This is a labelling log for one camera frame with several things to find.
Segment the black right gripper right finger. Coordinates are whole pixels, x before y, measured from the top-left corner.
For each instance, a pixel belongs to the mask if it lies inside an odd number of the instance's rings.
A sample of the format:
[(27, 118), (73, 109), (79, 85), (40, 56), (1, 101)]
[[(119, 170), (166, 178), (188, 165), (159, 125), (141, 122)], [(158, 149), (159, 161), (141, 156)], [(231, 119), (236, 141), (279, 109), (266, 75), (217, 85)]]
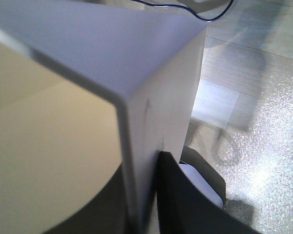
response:
[(170, 152), (157, 161), (157, 206), (162, 234), (254, 234), (208, 200), (186, 177)]

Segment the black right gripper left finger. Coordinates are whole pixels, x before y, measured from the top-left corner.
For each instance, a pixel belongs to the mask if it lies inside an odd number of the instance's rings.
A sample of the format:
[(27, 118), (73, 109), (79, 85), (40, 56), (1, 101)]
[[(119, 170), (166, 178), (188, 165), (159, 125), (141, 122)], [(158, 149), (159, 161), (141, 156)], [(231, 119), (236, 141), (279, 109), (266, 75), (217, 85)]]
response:
[(70, 218), (47, 234), (125, 234), (127, 207), (122, 166), (102, 190)]

